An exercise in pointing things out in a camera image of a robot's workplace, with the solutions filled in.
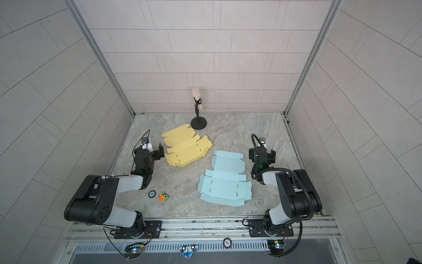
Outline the light blue paper box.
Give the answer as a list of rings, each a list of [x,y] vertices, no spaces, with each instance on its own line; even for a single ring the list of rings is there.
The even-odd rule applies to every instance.
[[[208,203],[232,207],[244,206],[252,199],[252,182],[244,174],[244,155],[237,152],[214,151],[212,170],[200,176],[198,192]]]

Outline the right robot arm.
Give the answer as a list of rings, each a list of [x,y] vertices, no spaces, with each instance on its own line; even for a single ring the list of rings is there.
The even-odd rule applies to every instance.
[[[322,201],[306,170],[275,168],[276,152],[270,153],[264,146],[249,149],[249,159],[253,162],[251,177],[262,185],[278,188],[280,204],[264,213],[258,224],[251,227],[263,230],[263,235],[276,236],[293,233],[288,231],[291,224],[310,220],[323,209]]]

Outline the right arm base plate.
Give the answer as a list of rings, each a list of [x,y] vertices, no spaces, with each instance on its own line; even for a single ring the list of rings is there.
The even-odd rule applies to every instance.
[[[242,224],[248,228],[249,235],[252,238],[266,237],[292,237],[294,236],[292,227],[286,224],[274,225],[267,219],[249,219],[242,220]]]

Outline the yellow paper box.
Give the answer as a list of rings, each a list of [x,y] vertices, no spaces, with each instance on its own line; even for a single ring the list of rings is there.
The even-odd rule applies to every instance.
[[[184,124],[162,134],[166,144],[165,158],[170,166],[185,167],[204,157],[212,147],[212,142],[205,135],[200,137],[189,124]]]

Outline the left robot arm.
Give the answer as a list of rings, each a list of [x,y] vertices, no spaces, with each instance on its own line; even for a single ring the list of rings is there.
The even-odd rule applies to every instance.
[[[134,149],[135,169],[124,176],[89,175],[81,183],[64,210],[67,221],[112,227],[115,239],[158,239],[162,221],[145,221],[142,212],[114,204],[117,194],[144,190],[152,180],[155,162],[164,157],[164,148]]]

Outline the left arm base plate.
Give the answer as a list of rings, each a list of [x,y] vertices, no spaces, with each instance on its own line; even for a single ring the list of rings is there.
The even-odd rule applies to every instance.
[[[143,221],[131,228],[117,227],[110,231],[114,239],[158,239],[162,228],[162,221]]]

